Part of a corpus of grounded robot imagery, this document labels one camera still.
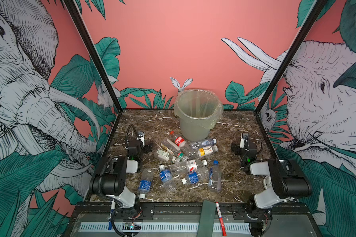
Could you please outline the blue label bottle white cap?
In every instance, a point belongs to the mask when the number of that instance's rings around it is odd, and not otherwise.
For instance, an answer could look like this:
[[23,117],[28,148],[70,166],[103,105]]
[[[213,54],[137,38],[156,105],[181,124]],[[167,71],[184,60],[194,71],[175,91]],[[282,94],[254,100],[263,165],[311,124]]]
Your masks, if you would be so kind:
[[177,186],[175,184],[174,178],[172,176],[171,171],[166,168],[164,165],[159,166],[159,176],[160,180],[163,184],[163,187],[168,191],[168,192],[173,192],[177,189]]

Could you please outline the red white label water bottle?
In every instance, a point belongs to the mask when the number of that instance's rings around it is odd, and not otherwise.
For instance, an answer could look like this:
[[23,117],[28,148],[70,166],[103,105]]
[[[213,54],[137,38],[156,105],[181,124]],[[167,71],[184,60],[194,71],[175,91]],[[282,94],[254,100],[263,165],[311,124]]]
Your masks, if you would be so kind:
[[194,159],[171,165],[169,167],[169,170],[173,175],[182,175],[187,174],[190,171],[197,171],[199,168],[202,168],[204,166],[207,166],[206,160]]

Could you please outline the blue label crushed bottle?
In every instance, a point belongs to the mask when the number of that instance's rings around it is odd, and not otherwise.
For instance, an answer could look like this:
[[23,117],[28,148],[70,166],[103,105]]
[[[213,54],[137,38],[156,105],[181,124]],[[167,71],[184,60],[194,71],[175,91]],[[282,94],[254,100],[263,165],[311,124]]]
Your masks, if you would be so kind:
[[197,169],[196,171],[190,171],[185,178],[181,181],[186,184],[206,183],[209,179],[209,171],[206,167]]

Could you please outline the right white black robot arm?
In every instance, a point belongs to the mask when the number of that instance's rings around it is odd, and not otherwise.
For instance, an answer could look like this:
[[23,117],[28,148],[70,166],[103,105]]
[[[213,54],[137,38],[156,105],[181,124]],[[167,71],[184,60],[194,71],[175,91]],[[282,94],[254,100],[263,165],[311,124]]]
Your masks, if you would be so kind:
[[252,195],[245,206],[247,217],[258,220],[282,202],[309,197],[312,186],[295,160],[257,160],[256,144],[248,137],[231,144],[231,152],[240,156],[240,167],[248,175],[263,176],[264,190]]

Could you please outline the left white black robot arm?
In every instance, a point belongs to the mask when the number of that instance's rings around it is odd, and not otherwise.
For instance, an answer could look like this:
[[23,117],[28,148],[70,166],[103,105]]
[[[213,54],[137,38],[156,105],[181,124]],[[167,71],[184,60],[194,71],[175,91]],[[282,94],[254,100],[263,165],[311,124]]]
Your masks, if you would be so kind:
[[139,197],[126,187],[126,176],[137,173],[142,167],[144,154],[152,152],[152,143],[132,140],[128,143],[128,155],[102,157],[89,184],[89,192],[110,202],[109,217],[135,220],[142,216]]

